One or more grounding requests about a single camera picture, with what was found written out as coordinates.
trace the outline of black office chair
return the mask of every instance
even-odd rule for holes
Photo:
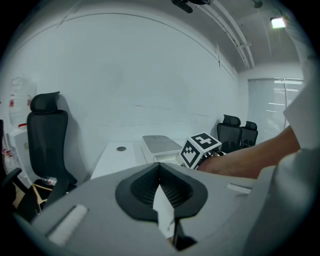
[[[58,110],[56,97],[60,92],[39,94],[31,101],[31,113],[27,117],[29,154],[35,174],[57,179],[55,186],[37,179],[27,190],[16,212],[27,221],[40,214],[44,207],[52,204],[76,186],[77,180],[70,174],[64,162],[64,145],[68,125],[68,114]],[[19,173],[6,179],[6,186]]]
[[[241,121],[238,117],[224,114],[222,123],[216,126],[218,140],[222,143],[220,150],[230,153],[240,149],[242,129],[239,127]]]
[[[246,121],[245,127],[241,127],[241,149],[249,148],[256,145],[258,131],[257,124],[254,122]]]

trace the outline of human arm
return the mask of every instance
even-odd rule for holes
[[[275,166],[279,161],[300,149],[294,131],[289,126],[278,136],[258,145],[229,154],[209,157],[198,170],[207,173],[258,178],[264,167]]]

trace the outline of white sleeve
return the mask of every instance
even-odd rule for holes
[[[293,18],[285,18],[302,68],[305,87],[283,112],[302,149],[320,147],[320,62],[308,36]]]

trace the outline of white device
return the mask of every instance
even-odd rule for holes
[[[13,161],[22,170],[18,178],[23,185],[30,188],[33,182],[39,179],[39,176],[35,174],[31,167],[27,127],[23,126],[12,130],[7,134],[7,139]]]
[[[207,157],[209,152],[219,147],[222,143],[211,135],[201,132],[188,137],[180,151],[184,165],[194,169],[203,157]]]
[[[148,164],[157,162],[181,164],[181,160],[179,161],[181,146],[167,136],[142,136],[141,149]]]

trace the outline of window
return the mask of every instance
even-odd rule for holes
[[[256,144],[281,133],[288,125],[283,112],[303,88],[298,79],[252,79],[248,81],[248,121],[258,128]]]

